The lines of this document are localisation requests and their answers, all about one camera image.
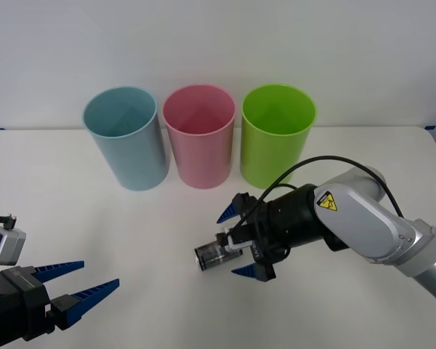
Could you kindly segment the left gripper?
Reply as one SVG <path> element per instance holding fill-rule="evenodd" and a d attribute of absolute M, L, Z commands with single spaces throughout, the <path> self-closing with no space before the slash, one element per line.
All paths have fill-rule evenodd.
<path fill-rule="evenodd" d="M 74 261 L 1 271 L 0 342 L 30 341 L 52 333 L 55 326 L 64 331 L 120 286 L 117 278 L 50 301 L 44 283 L 83 267 L 84 261 Z"/>

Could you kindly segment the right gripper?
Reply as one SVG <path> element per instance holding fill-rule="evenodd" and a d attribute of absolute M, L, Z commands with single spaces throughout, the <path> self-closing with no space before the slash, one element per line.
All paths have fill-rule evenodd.
<path fill-rule="evenodd" d="M 276 278 L 274 264 L 288 257 L 287 230 L 282 228 L 283 216 L 279 204 L 273 201 L 262 202 L 252 213 L 251 208 L 257 202 L 255 196 L 237 193 L 231 203 L 219 216 L 217 223 L 240 217 L 245 237 L 251 240 L 251 256 L 254 262 L 241 268 L 231 270 L 238 276 L 268 282 Z"/>

